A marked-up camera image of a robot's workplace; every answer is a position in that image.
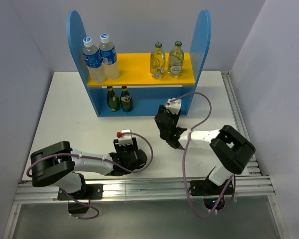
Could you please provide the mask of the green perrier bottle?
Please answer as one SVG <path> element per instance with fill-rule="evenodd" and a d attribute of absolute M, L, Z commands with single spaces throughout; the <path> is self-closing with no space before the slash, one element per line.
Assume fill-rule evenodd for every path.
<path fill-rule="evenodd" d="M 122 86 L 120 105 L 121 109 L 125 112 L 131 112 L 133 109 L 133 99 L 128 92 L 127 86 Z"/>
<path fill-rule="evenodd" d="M 116 112 L 120 109 L 120 101 L 112 86 L 107 87 L 107 105 L 109 109 Z"/>

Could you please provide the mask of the green Perrier bottle front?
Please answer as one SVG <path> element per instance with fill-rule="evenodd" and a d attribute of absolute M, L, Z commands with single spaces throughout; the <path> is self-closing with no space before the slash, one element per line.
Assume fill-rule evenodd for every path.
<path fill-rule="evenodd" d="M 112 86 L 107 87 L 107 105 L 109 109 L 116 112 L 120 109 L 120 101 Z"/>

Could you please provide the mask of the clear Chang soda bottle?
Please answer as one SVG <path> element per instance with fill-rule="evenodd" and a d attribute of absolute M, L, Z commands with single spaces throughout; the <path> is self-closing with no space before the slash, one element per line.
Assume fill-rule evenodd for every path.
<path fill-rule="evenodd" d="M 165 70 L 165 53 L 162 44 L 157 42 L 154 51 L 150 54 L 150 74 L 155 79 L 160 79 Z"/>
<path fill-rule="evenodd" d="M 176 41 L 174 47 L 169 53 L 168 57 L 168 74 L 171 77 L 178 77 L 181 73 L 183 62 L 184 62 L 184 52 L 181 49 L 181 41 Z"/>

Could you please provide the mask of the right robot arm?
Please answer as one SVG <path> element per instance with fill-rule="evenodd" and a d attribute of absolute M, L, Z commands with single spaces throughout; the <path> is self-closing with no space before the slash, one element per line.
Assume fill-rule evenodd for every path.
<path fill-rule="evenodd" d="M 184 150 L 188 135 L 191 134 L 189 148 L 212 150 L 219 163 L 204 180 L 190 182 L 193 196 L 212 196 L 220 194 L 229 178 L 241 174 L 254 155 L 255 147 L 232 126 L 221 129 L 190 131 L 177 126 L 180 107 L 160 105 L 154 120 L 159 129 L 160 138 L 174 149 Z"/>

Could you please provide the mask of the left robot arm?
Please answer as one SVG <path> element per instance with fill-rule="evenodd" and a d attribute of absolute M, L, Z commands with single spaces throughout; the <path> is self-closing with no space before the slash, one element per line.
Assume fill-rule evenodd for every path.
<path fill-rule="evenodd" d="M 138 149 L 134 137 L 113 140 L 115 152 L 105 155 L 84 154 L 61 141 L 31 154 L 27 176 L 33 187 L 55 185 L 76 199 L 85 197 L 87 186 L 81 172 L 105 176 L 123 176 L 142 169 L 147 163 L 145 152 Z"/>

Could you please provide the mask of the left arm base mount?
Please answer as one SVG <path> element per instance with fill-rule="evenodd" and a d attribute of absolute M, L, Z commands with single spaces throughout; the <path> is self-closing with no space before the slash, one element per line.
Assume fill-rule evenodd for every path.
<path fill-rule="evenodd" d="M 89 205 L 92 200 L 102 199 L 103 184 L 86 184 L 85 189 L 69 195 L 80 202 L 82 200 L 87 200 L 88 202 L 86 204 Z M 80 217 L 88 212 L 88 207 L 82 206 L 77 202 L 71 200 L 61 189 L 59 189 L 57 200 L 68 202 L 68 212 L 70 214 L 74 214 Z"/>

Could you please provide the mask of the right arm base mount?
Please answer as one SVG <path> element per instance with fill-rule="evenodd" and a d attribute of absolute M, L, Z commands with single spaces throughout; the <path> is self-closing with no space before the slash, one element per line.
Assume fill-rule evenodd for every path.
<path fill-rule="evenodd" d="M 215 208 L 216 211 L 221 211 L 226 206 L 225 196 L 231 195 L 231 200 L 234 198 L 234 193 L 236 190 L 236 179 L 228 179 L 221 186 L 217 186 L 212 183 L 209 179 L 205 180 L 191 180 L 190 187 L 188 192 L 191 196 L 216 196 L 215 198 L 204 198 L 204 206 L 208 210 L 212 210 L 212 208 L 216 205 L 219 195 L 222 190 L 225 189 L 220 202 L 217 204 Z"/>

